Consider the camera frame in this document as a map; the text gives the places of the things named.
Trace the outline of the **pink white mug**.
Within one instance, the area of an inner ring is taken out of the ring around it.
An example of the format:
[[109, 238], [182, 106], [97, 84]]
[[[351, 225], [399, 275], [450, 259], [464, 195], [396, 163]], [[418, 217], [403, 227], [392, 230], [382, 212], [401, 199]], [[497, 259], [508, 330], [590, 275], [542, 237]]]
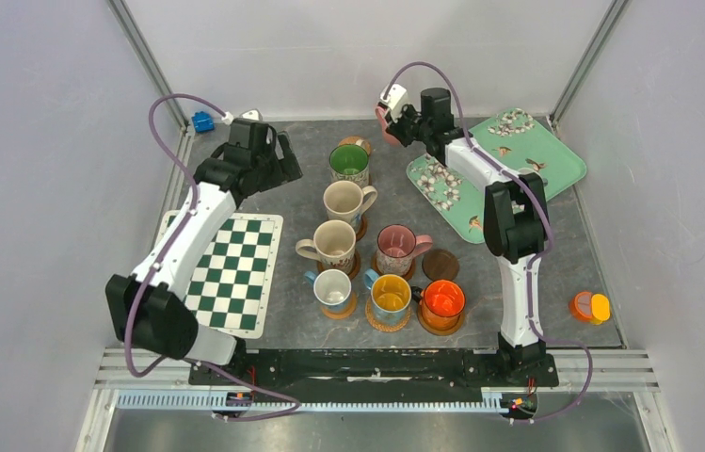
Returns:
[[394, 137], [388, 132], [388, 122], [386, 120], [386, 114], [388, 113], [388, 110], [381, 105], [377, 105], [375, 107], [375, 114], [377, 117], [377, 122], [380, 126], [381, 129], [381, 135], [383, 136], [383, 139], [385, 140], [386, 143], [388, 143], [391, 146], [400, 146], [401, 142], [398, 140], [397, 137]]

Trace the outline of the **green inside mug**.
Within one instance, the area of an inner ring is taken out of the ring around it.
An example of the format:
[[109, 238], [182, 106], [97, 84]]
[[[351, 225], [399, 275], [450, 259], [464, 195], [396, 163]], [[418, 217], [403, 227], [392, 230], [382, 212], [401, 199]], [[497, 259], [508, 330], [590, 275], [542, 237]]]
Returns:
[[360, 145], [339, 145], [329, 154], [328, 162], [332, 182], [347, 181], [359, 187], [371, 184], [369, 154]]

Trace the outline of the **large cream mug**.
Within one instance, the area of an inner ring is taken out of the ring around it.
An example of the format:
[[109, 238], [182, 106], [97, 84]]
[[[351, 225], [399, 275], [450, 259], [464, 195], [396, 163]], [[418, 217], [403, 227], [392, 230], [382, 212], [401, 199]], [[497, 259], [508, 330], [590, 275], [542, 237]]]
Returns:
[[377, 195], [373, 186], [360, 187], [350, 181], [337, 181], [325, 189], [323, 204], [329, 219], [342, 220], [358, 233], [363, 215], [374, 204]]

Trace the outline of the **light cork coaster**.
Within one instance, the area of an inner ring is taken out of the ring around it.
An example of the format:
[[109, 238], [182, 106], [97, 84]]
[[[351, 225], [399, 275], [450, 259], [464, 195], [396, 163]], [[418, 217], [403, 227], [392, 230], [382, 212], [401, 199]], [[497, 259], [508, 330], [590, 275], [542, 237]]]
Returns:
[[371, 143], [367, 139], [357, 136], [345, 137], [338, 143], [338, 145], [356, 145], [363, 148], [368, 155], [370, 155], [373, 150]]

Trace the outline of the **white floral mug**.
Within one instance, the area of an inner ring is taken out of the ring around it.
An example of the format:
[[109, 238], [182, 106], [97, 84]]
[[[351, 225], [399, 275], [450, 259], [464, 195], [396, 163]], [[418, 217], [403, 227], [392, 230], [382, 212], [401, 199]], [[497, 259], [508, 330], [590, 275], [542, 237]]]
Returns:
[[332, 236], [325, 221], [315, 229], [312, 239], [297, 241], [295, 251], [301, 257], [321, 262], [327, 269], [347, 273], [353, 266], [356, 244], [354, 235], [350, 239]]

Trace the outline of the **brown wooden saucer coaster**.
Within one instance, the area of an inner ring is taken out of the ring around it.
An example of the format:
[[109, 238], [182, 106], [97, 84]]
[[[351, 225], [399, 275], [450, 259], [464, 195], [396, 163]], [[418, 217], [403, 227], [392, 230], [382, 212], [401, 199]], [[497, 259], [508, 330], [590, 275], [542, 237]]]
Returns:
[[365, 215], [353, 217], [350, 220], [334, 218], [328, 221], [330, 234], [342, 239], [350, 239], [352, 235], [357, 241], [363, 239], [368, 229], [368, 219]]
[[[325, 271], [327, 268], [319, 261], [316, 262], [316, 268], [318, 272]], [[357, 277], [361, 270], [361, 255], [358, 251], [354, 253], [353, 266], [349, 269], [346, 275], [353, 280]]]
[[[377, 265], [377, 257], [375, 255], [372, 256], [370, 264], [371, 264], [371, 269], [373, 269], [374, 272], [376, 272], [378, 275], [383, 275], [383, 272], [379, 269], [379, 267]], [[415, 274], [415, 271], [416, 271], [416, 260], [413, 259], [411, 261], [411, 264], [410, 264], [408, 271], [402, 275], [402, 278], [405, 279], [406, 281], [409, 281], [413, 277], [413, 275]]]

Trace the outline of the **blue patterned mug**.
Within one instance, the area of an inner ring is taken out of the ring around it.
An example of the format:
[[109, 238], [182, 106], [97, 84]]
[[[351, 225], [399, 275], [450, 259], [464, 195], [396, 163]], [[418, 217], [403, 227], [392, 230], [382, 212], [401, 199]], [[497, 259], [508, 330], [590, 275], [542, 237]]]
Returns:
[[311, 285], [313, 295], [320, 304], [340, 304], [352, 294], [351, 281], [342, 270], [327, 269], [319, 273], [307, 271], [304, 278]]

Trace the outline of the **pink patterned mug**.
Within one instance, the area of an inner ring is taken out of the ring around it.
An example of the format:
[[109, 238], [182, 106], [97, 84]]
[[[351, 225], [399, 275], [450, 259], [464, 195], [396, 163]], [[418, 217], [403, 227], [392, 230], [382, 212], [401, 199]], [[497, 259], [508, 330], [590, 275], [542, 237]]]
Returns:
[[434, 245], [430, 235], [417, 235], [409, 227], [393, 224], [377, 236], [375, 266], [379, 274], [409, 275], [415, 259]]

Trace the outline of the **dark walnut wooden coaster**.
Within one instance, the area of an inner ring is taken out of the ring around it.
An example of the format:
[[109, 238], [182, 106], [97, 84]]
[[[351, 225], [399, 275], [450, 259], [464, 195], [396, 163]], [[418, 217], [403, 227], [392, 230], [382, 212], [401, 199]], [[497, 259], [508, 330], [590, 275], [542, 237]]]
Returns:
[[431, 281], [453, 281], [460, 271], [460, 264], [449, 250], [430, 250], [422, 261], [422, 271]]

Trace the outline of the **light orange wooden coaster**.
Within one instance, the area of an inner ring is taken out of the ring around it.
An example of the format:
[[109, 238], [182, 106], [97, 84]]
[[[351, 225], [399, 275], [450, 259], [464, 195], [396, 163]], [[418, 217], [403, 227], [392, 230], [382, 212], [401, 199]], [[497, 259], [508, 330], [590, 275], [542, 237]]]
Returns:
[[320, 304], [321, 312], [328, 318], [340, 320], [351, 316], [357, 308], [357, 296], [351, 294], [349, 299], [336, 305]]

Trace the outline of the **woven rattan coaster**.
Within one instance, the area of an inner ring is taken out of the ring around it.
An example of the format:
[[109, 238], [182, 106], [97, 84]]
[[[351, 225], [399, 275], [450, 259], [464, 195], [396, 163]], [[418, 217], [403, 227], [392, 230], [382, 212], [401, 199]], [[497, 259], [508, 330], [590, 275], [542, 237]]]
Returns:
[[403, 330], [409, 323], [412, 314], [412, 309], [410, 307], [407, 308], [407, 313], [399, 322], [397, 322], [395, 325], [386, 325], [376, 320], [374, 315], [374, 305], [375, 304], [370, 299], [366, 301], [365, 316], [369, 325], [375, 330], [387, 333], [397, 332]]

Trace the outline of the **yellow inside mug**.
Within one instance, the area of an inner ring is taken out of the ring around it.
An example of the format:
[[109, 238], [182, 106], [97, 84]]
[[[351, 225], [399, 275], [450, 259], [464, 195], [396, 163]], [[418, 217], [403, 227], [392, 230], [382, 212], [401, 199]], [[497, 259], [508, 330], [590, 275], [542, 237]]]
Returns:
[[364, 273], [364, 283], [374, 305], [376, 320], [395, 325], [407, 313], [411, 304], [408, 282], [393, 274], [378, 275], [373, 269]]

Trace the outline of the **orange mug black handle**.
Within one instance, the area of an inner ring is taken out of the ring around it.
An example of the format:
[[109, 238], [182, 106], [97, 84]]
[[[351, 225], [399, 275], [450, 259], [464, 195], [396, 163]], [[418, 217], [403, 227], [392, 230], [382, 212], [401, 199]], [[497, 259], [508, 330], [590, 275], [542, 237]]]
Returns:
[[455, 317], [464, 312], [466, 297], [455, 282], [438, 280], [425, 288], [412, 286], [410, 290], [418, 309], [424, 307], [426, 319], [436, 328], [447, 328]]

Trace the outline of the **brown ridged wooden coaster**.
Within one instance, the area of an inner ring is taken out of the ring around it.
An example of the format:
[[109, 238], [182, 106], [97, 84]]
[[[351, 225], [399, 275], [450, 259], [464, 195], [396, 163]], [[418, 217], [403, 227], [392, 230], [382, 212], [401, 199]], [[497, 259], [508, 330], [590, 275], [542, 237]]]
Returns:
[[434, 334], [436, 336], [449, 336], [451, 334], [456, 333], [457, 331], [460, 330], [460, 328], [463, 326], [465, 322], [465, 312], [461, 312], [457, 317], [454, 318], [454, 322], [451, 323], [447, 328], [436, 328], [435, 326], [431, 325], [429, 321], [425, 317], [425, 309], [423, 306], [421, 306], [418, 309], [417, 313], [417, 318], [419, 320], [419, 323], [421, 326], [428, 331], [431, 334]]

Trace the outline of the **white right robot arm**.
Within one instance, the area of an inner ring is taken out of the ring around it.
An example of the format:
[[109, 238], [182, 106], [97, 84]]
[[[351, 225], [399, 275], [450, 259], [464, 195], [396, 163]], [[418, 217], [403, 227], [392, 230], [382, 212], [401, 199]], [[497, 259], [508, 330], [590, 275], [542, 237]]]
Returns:
[[462, 117], [453, 115], [453, 99], [449, 89], [425, 89], [415, 107], [407, 91], [393, 85], [381, 92], [377, 114], [391, 141], [423, 143], [430, 156], [483, 193], [483, 236], [503, 291], [496, 369], [503, 381], [520, 384], [546, 356], [536, 323], [538, 265], [553, 238], [544, 185], [539, 175], [520, 174], [483, 150]]

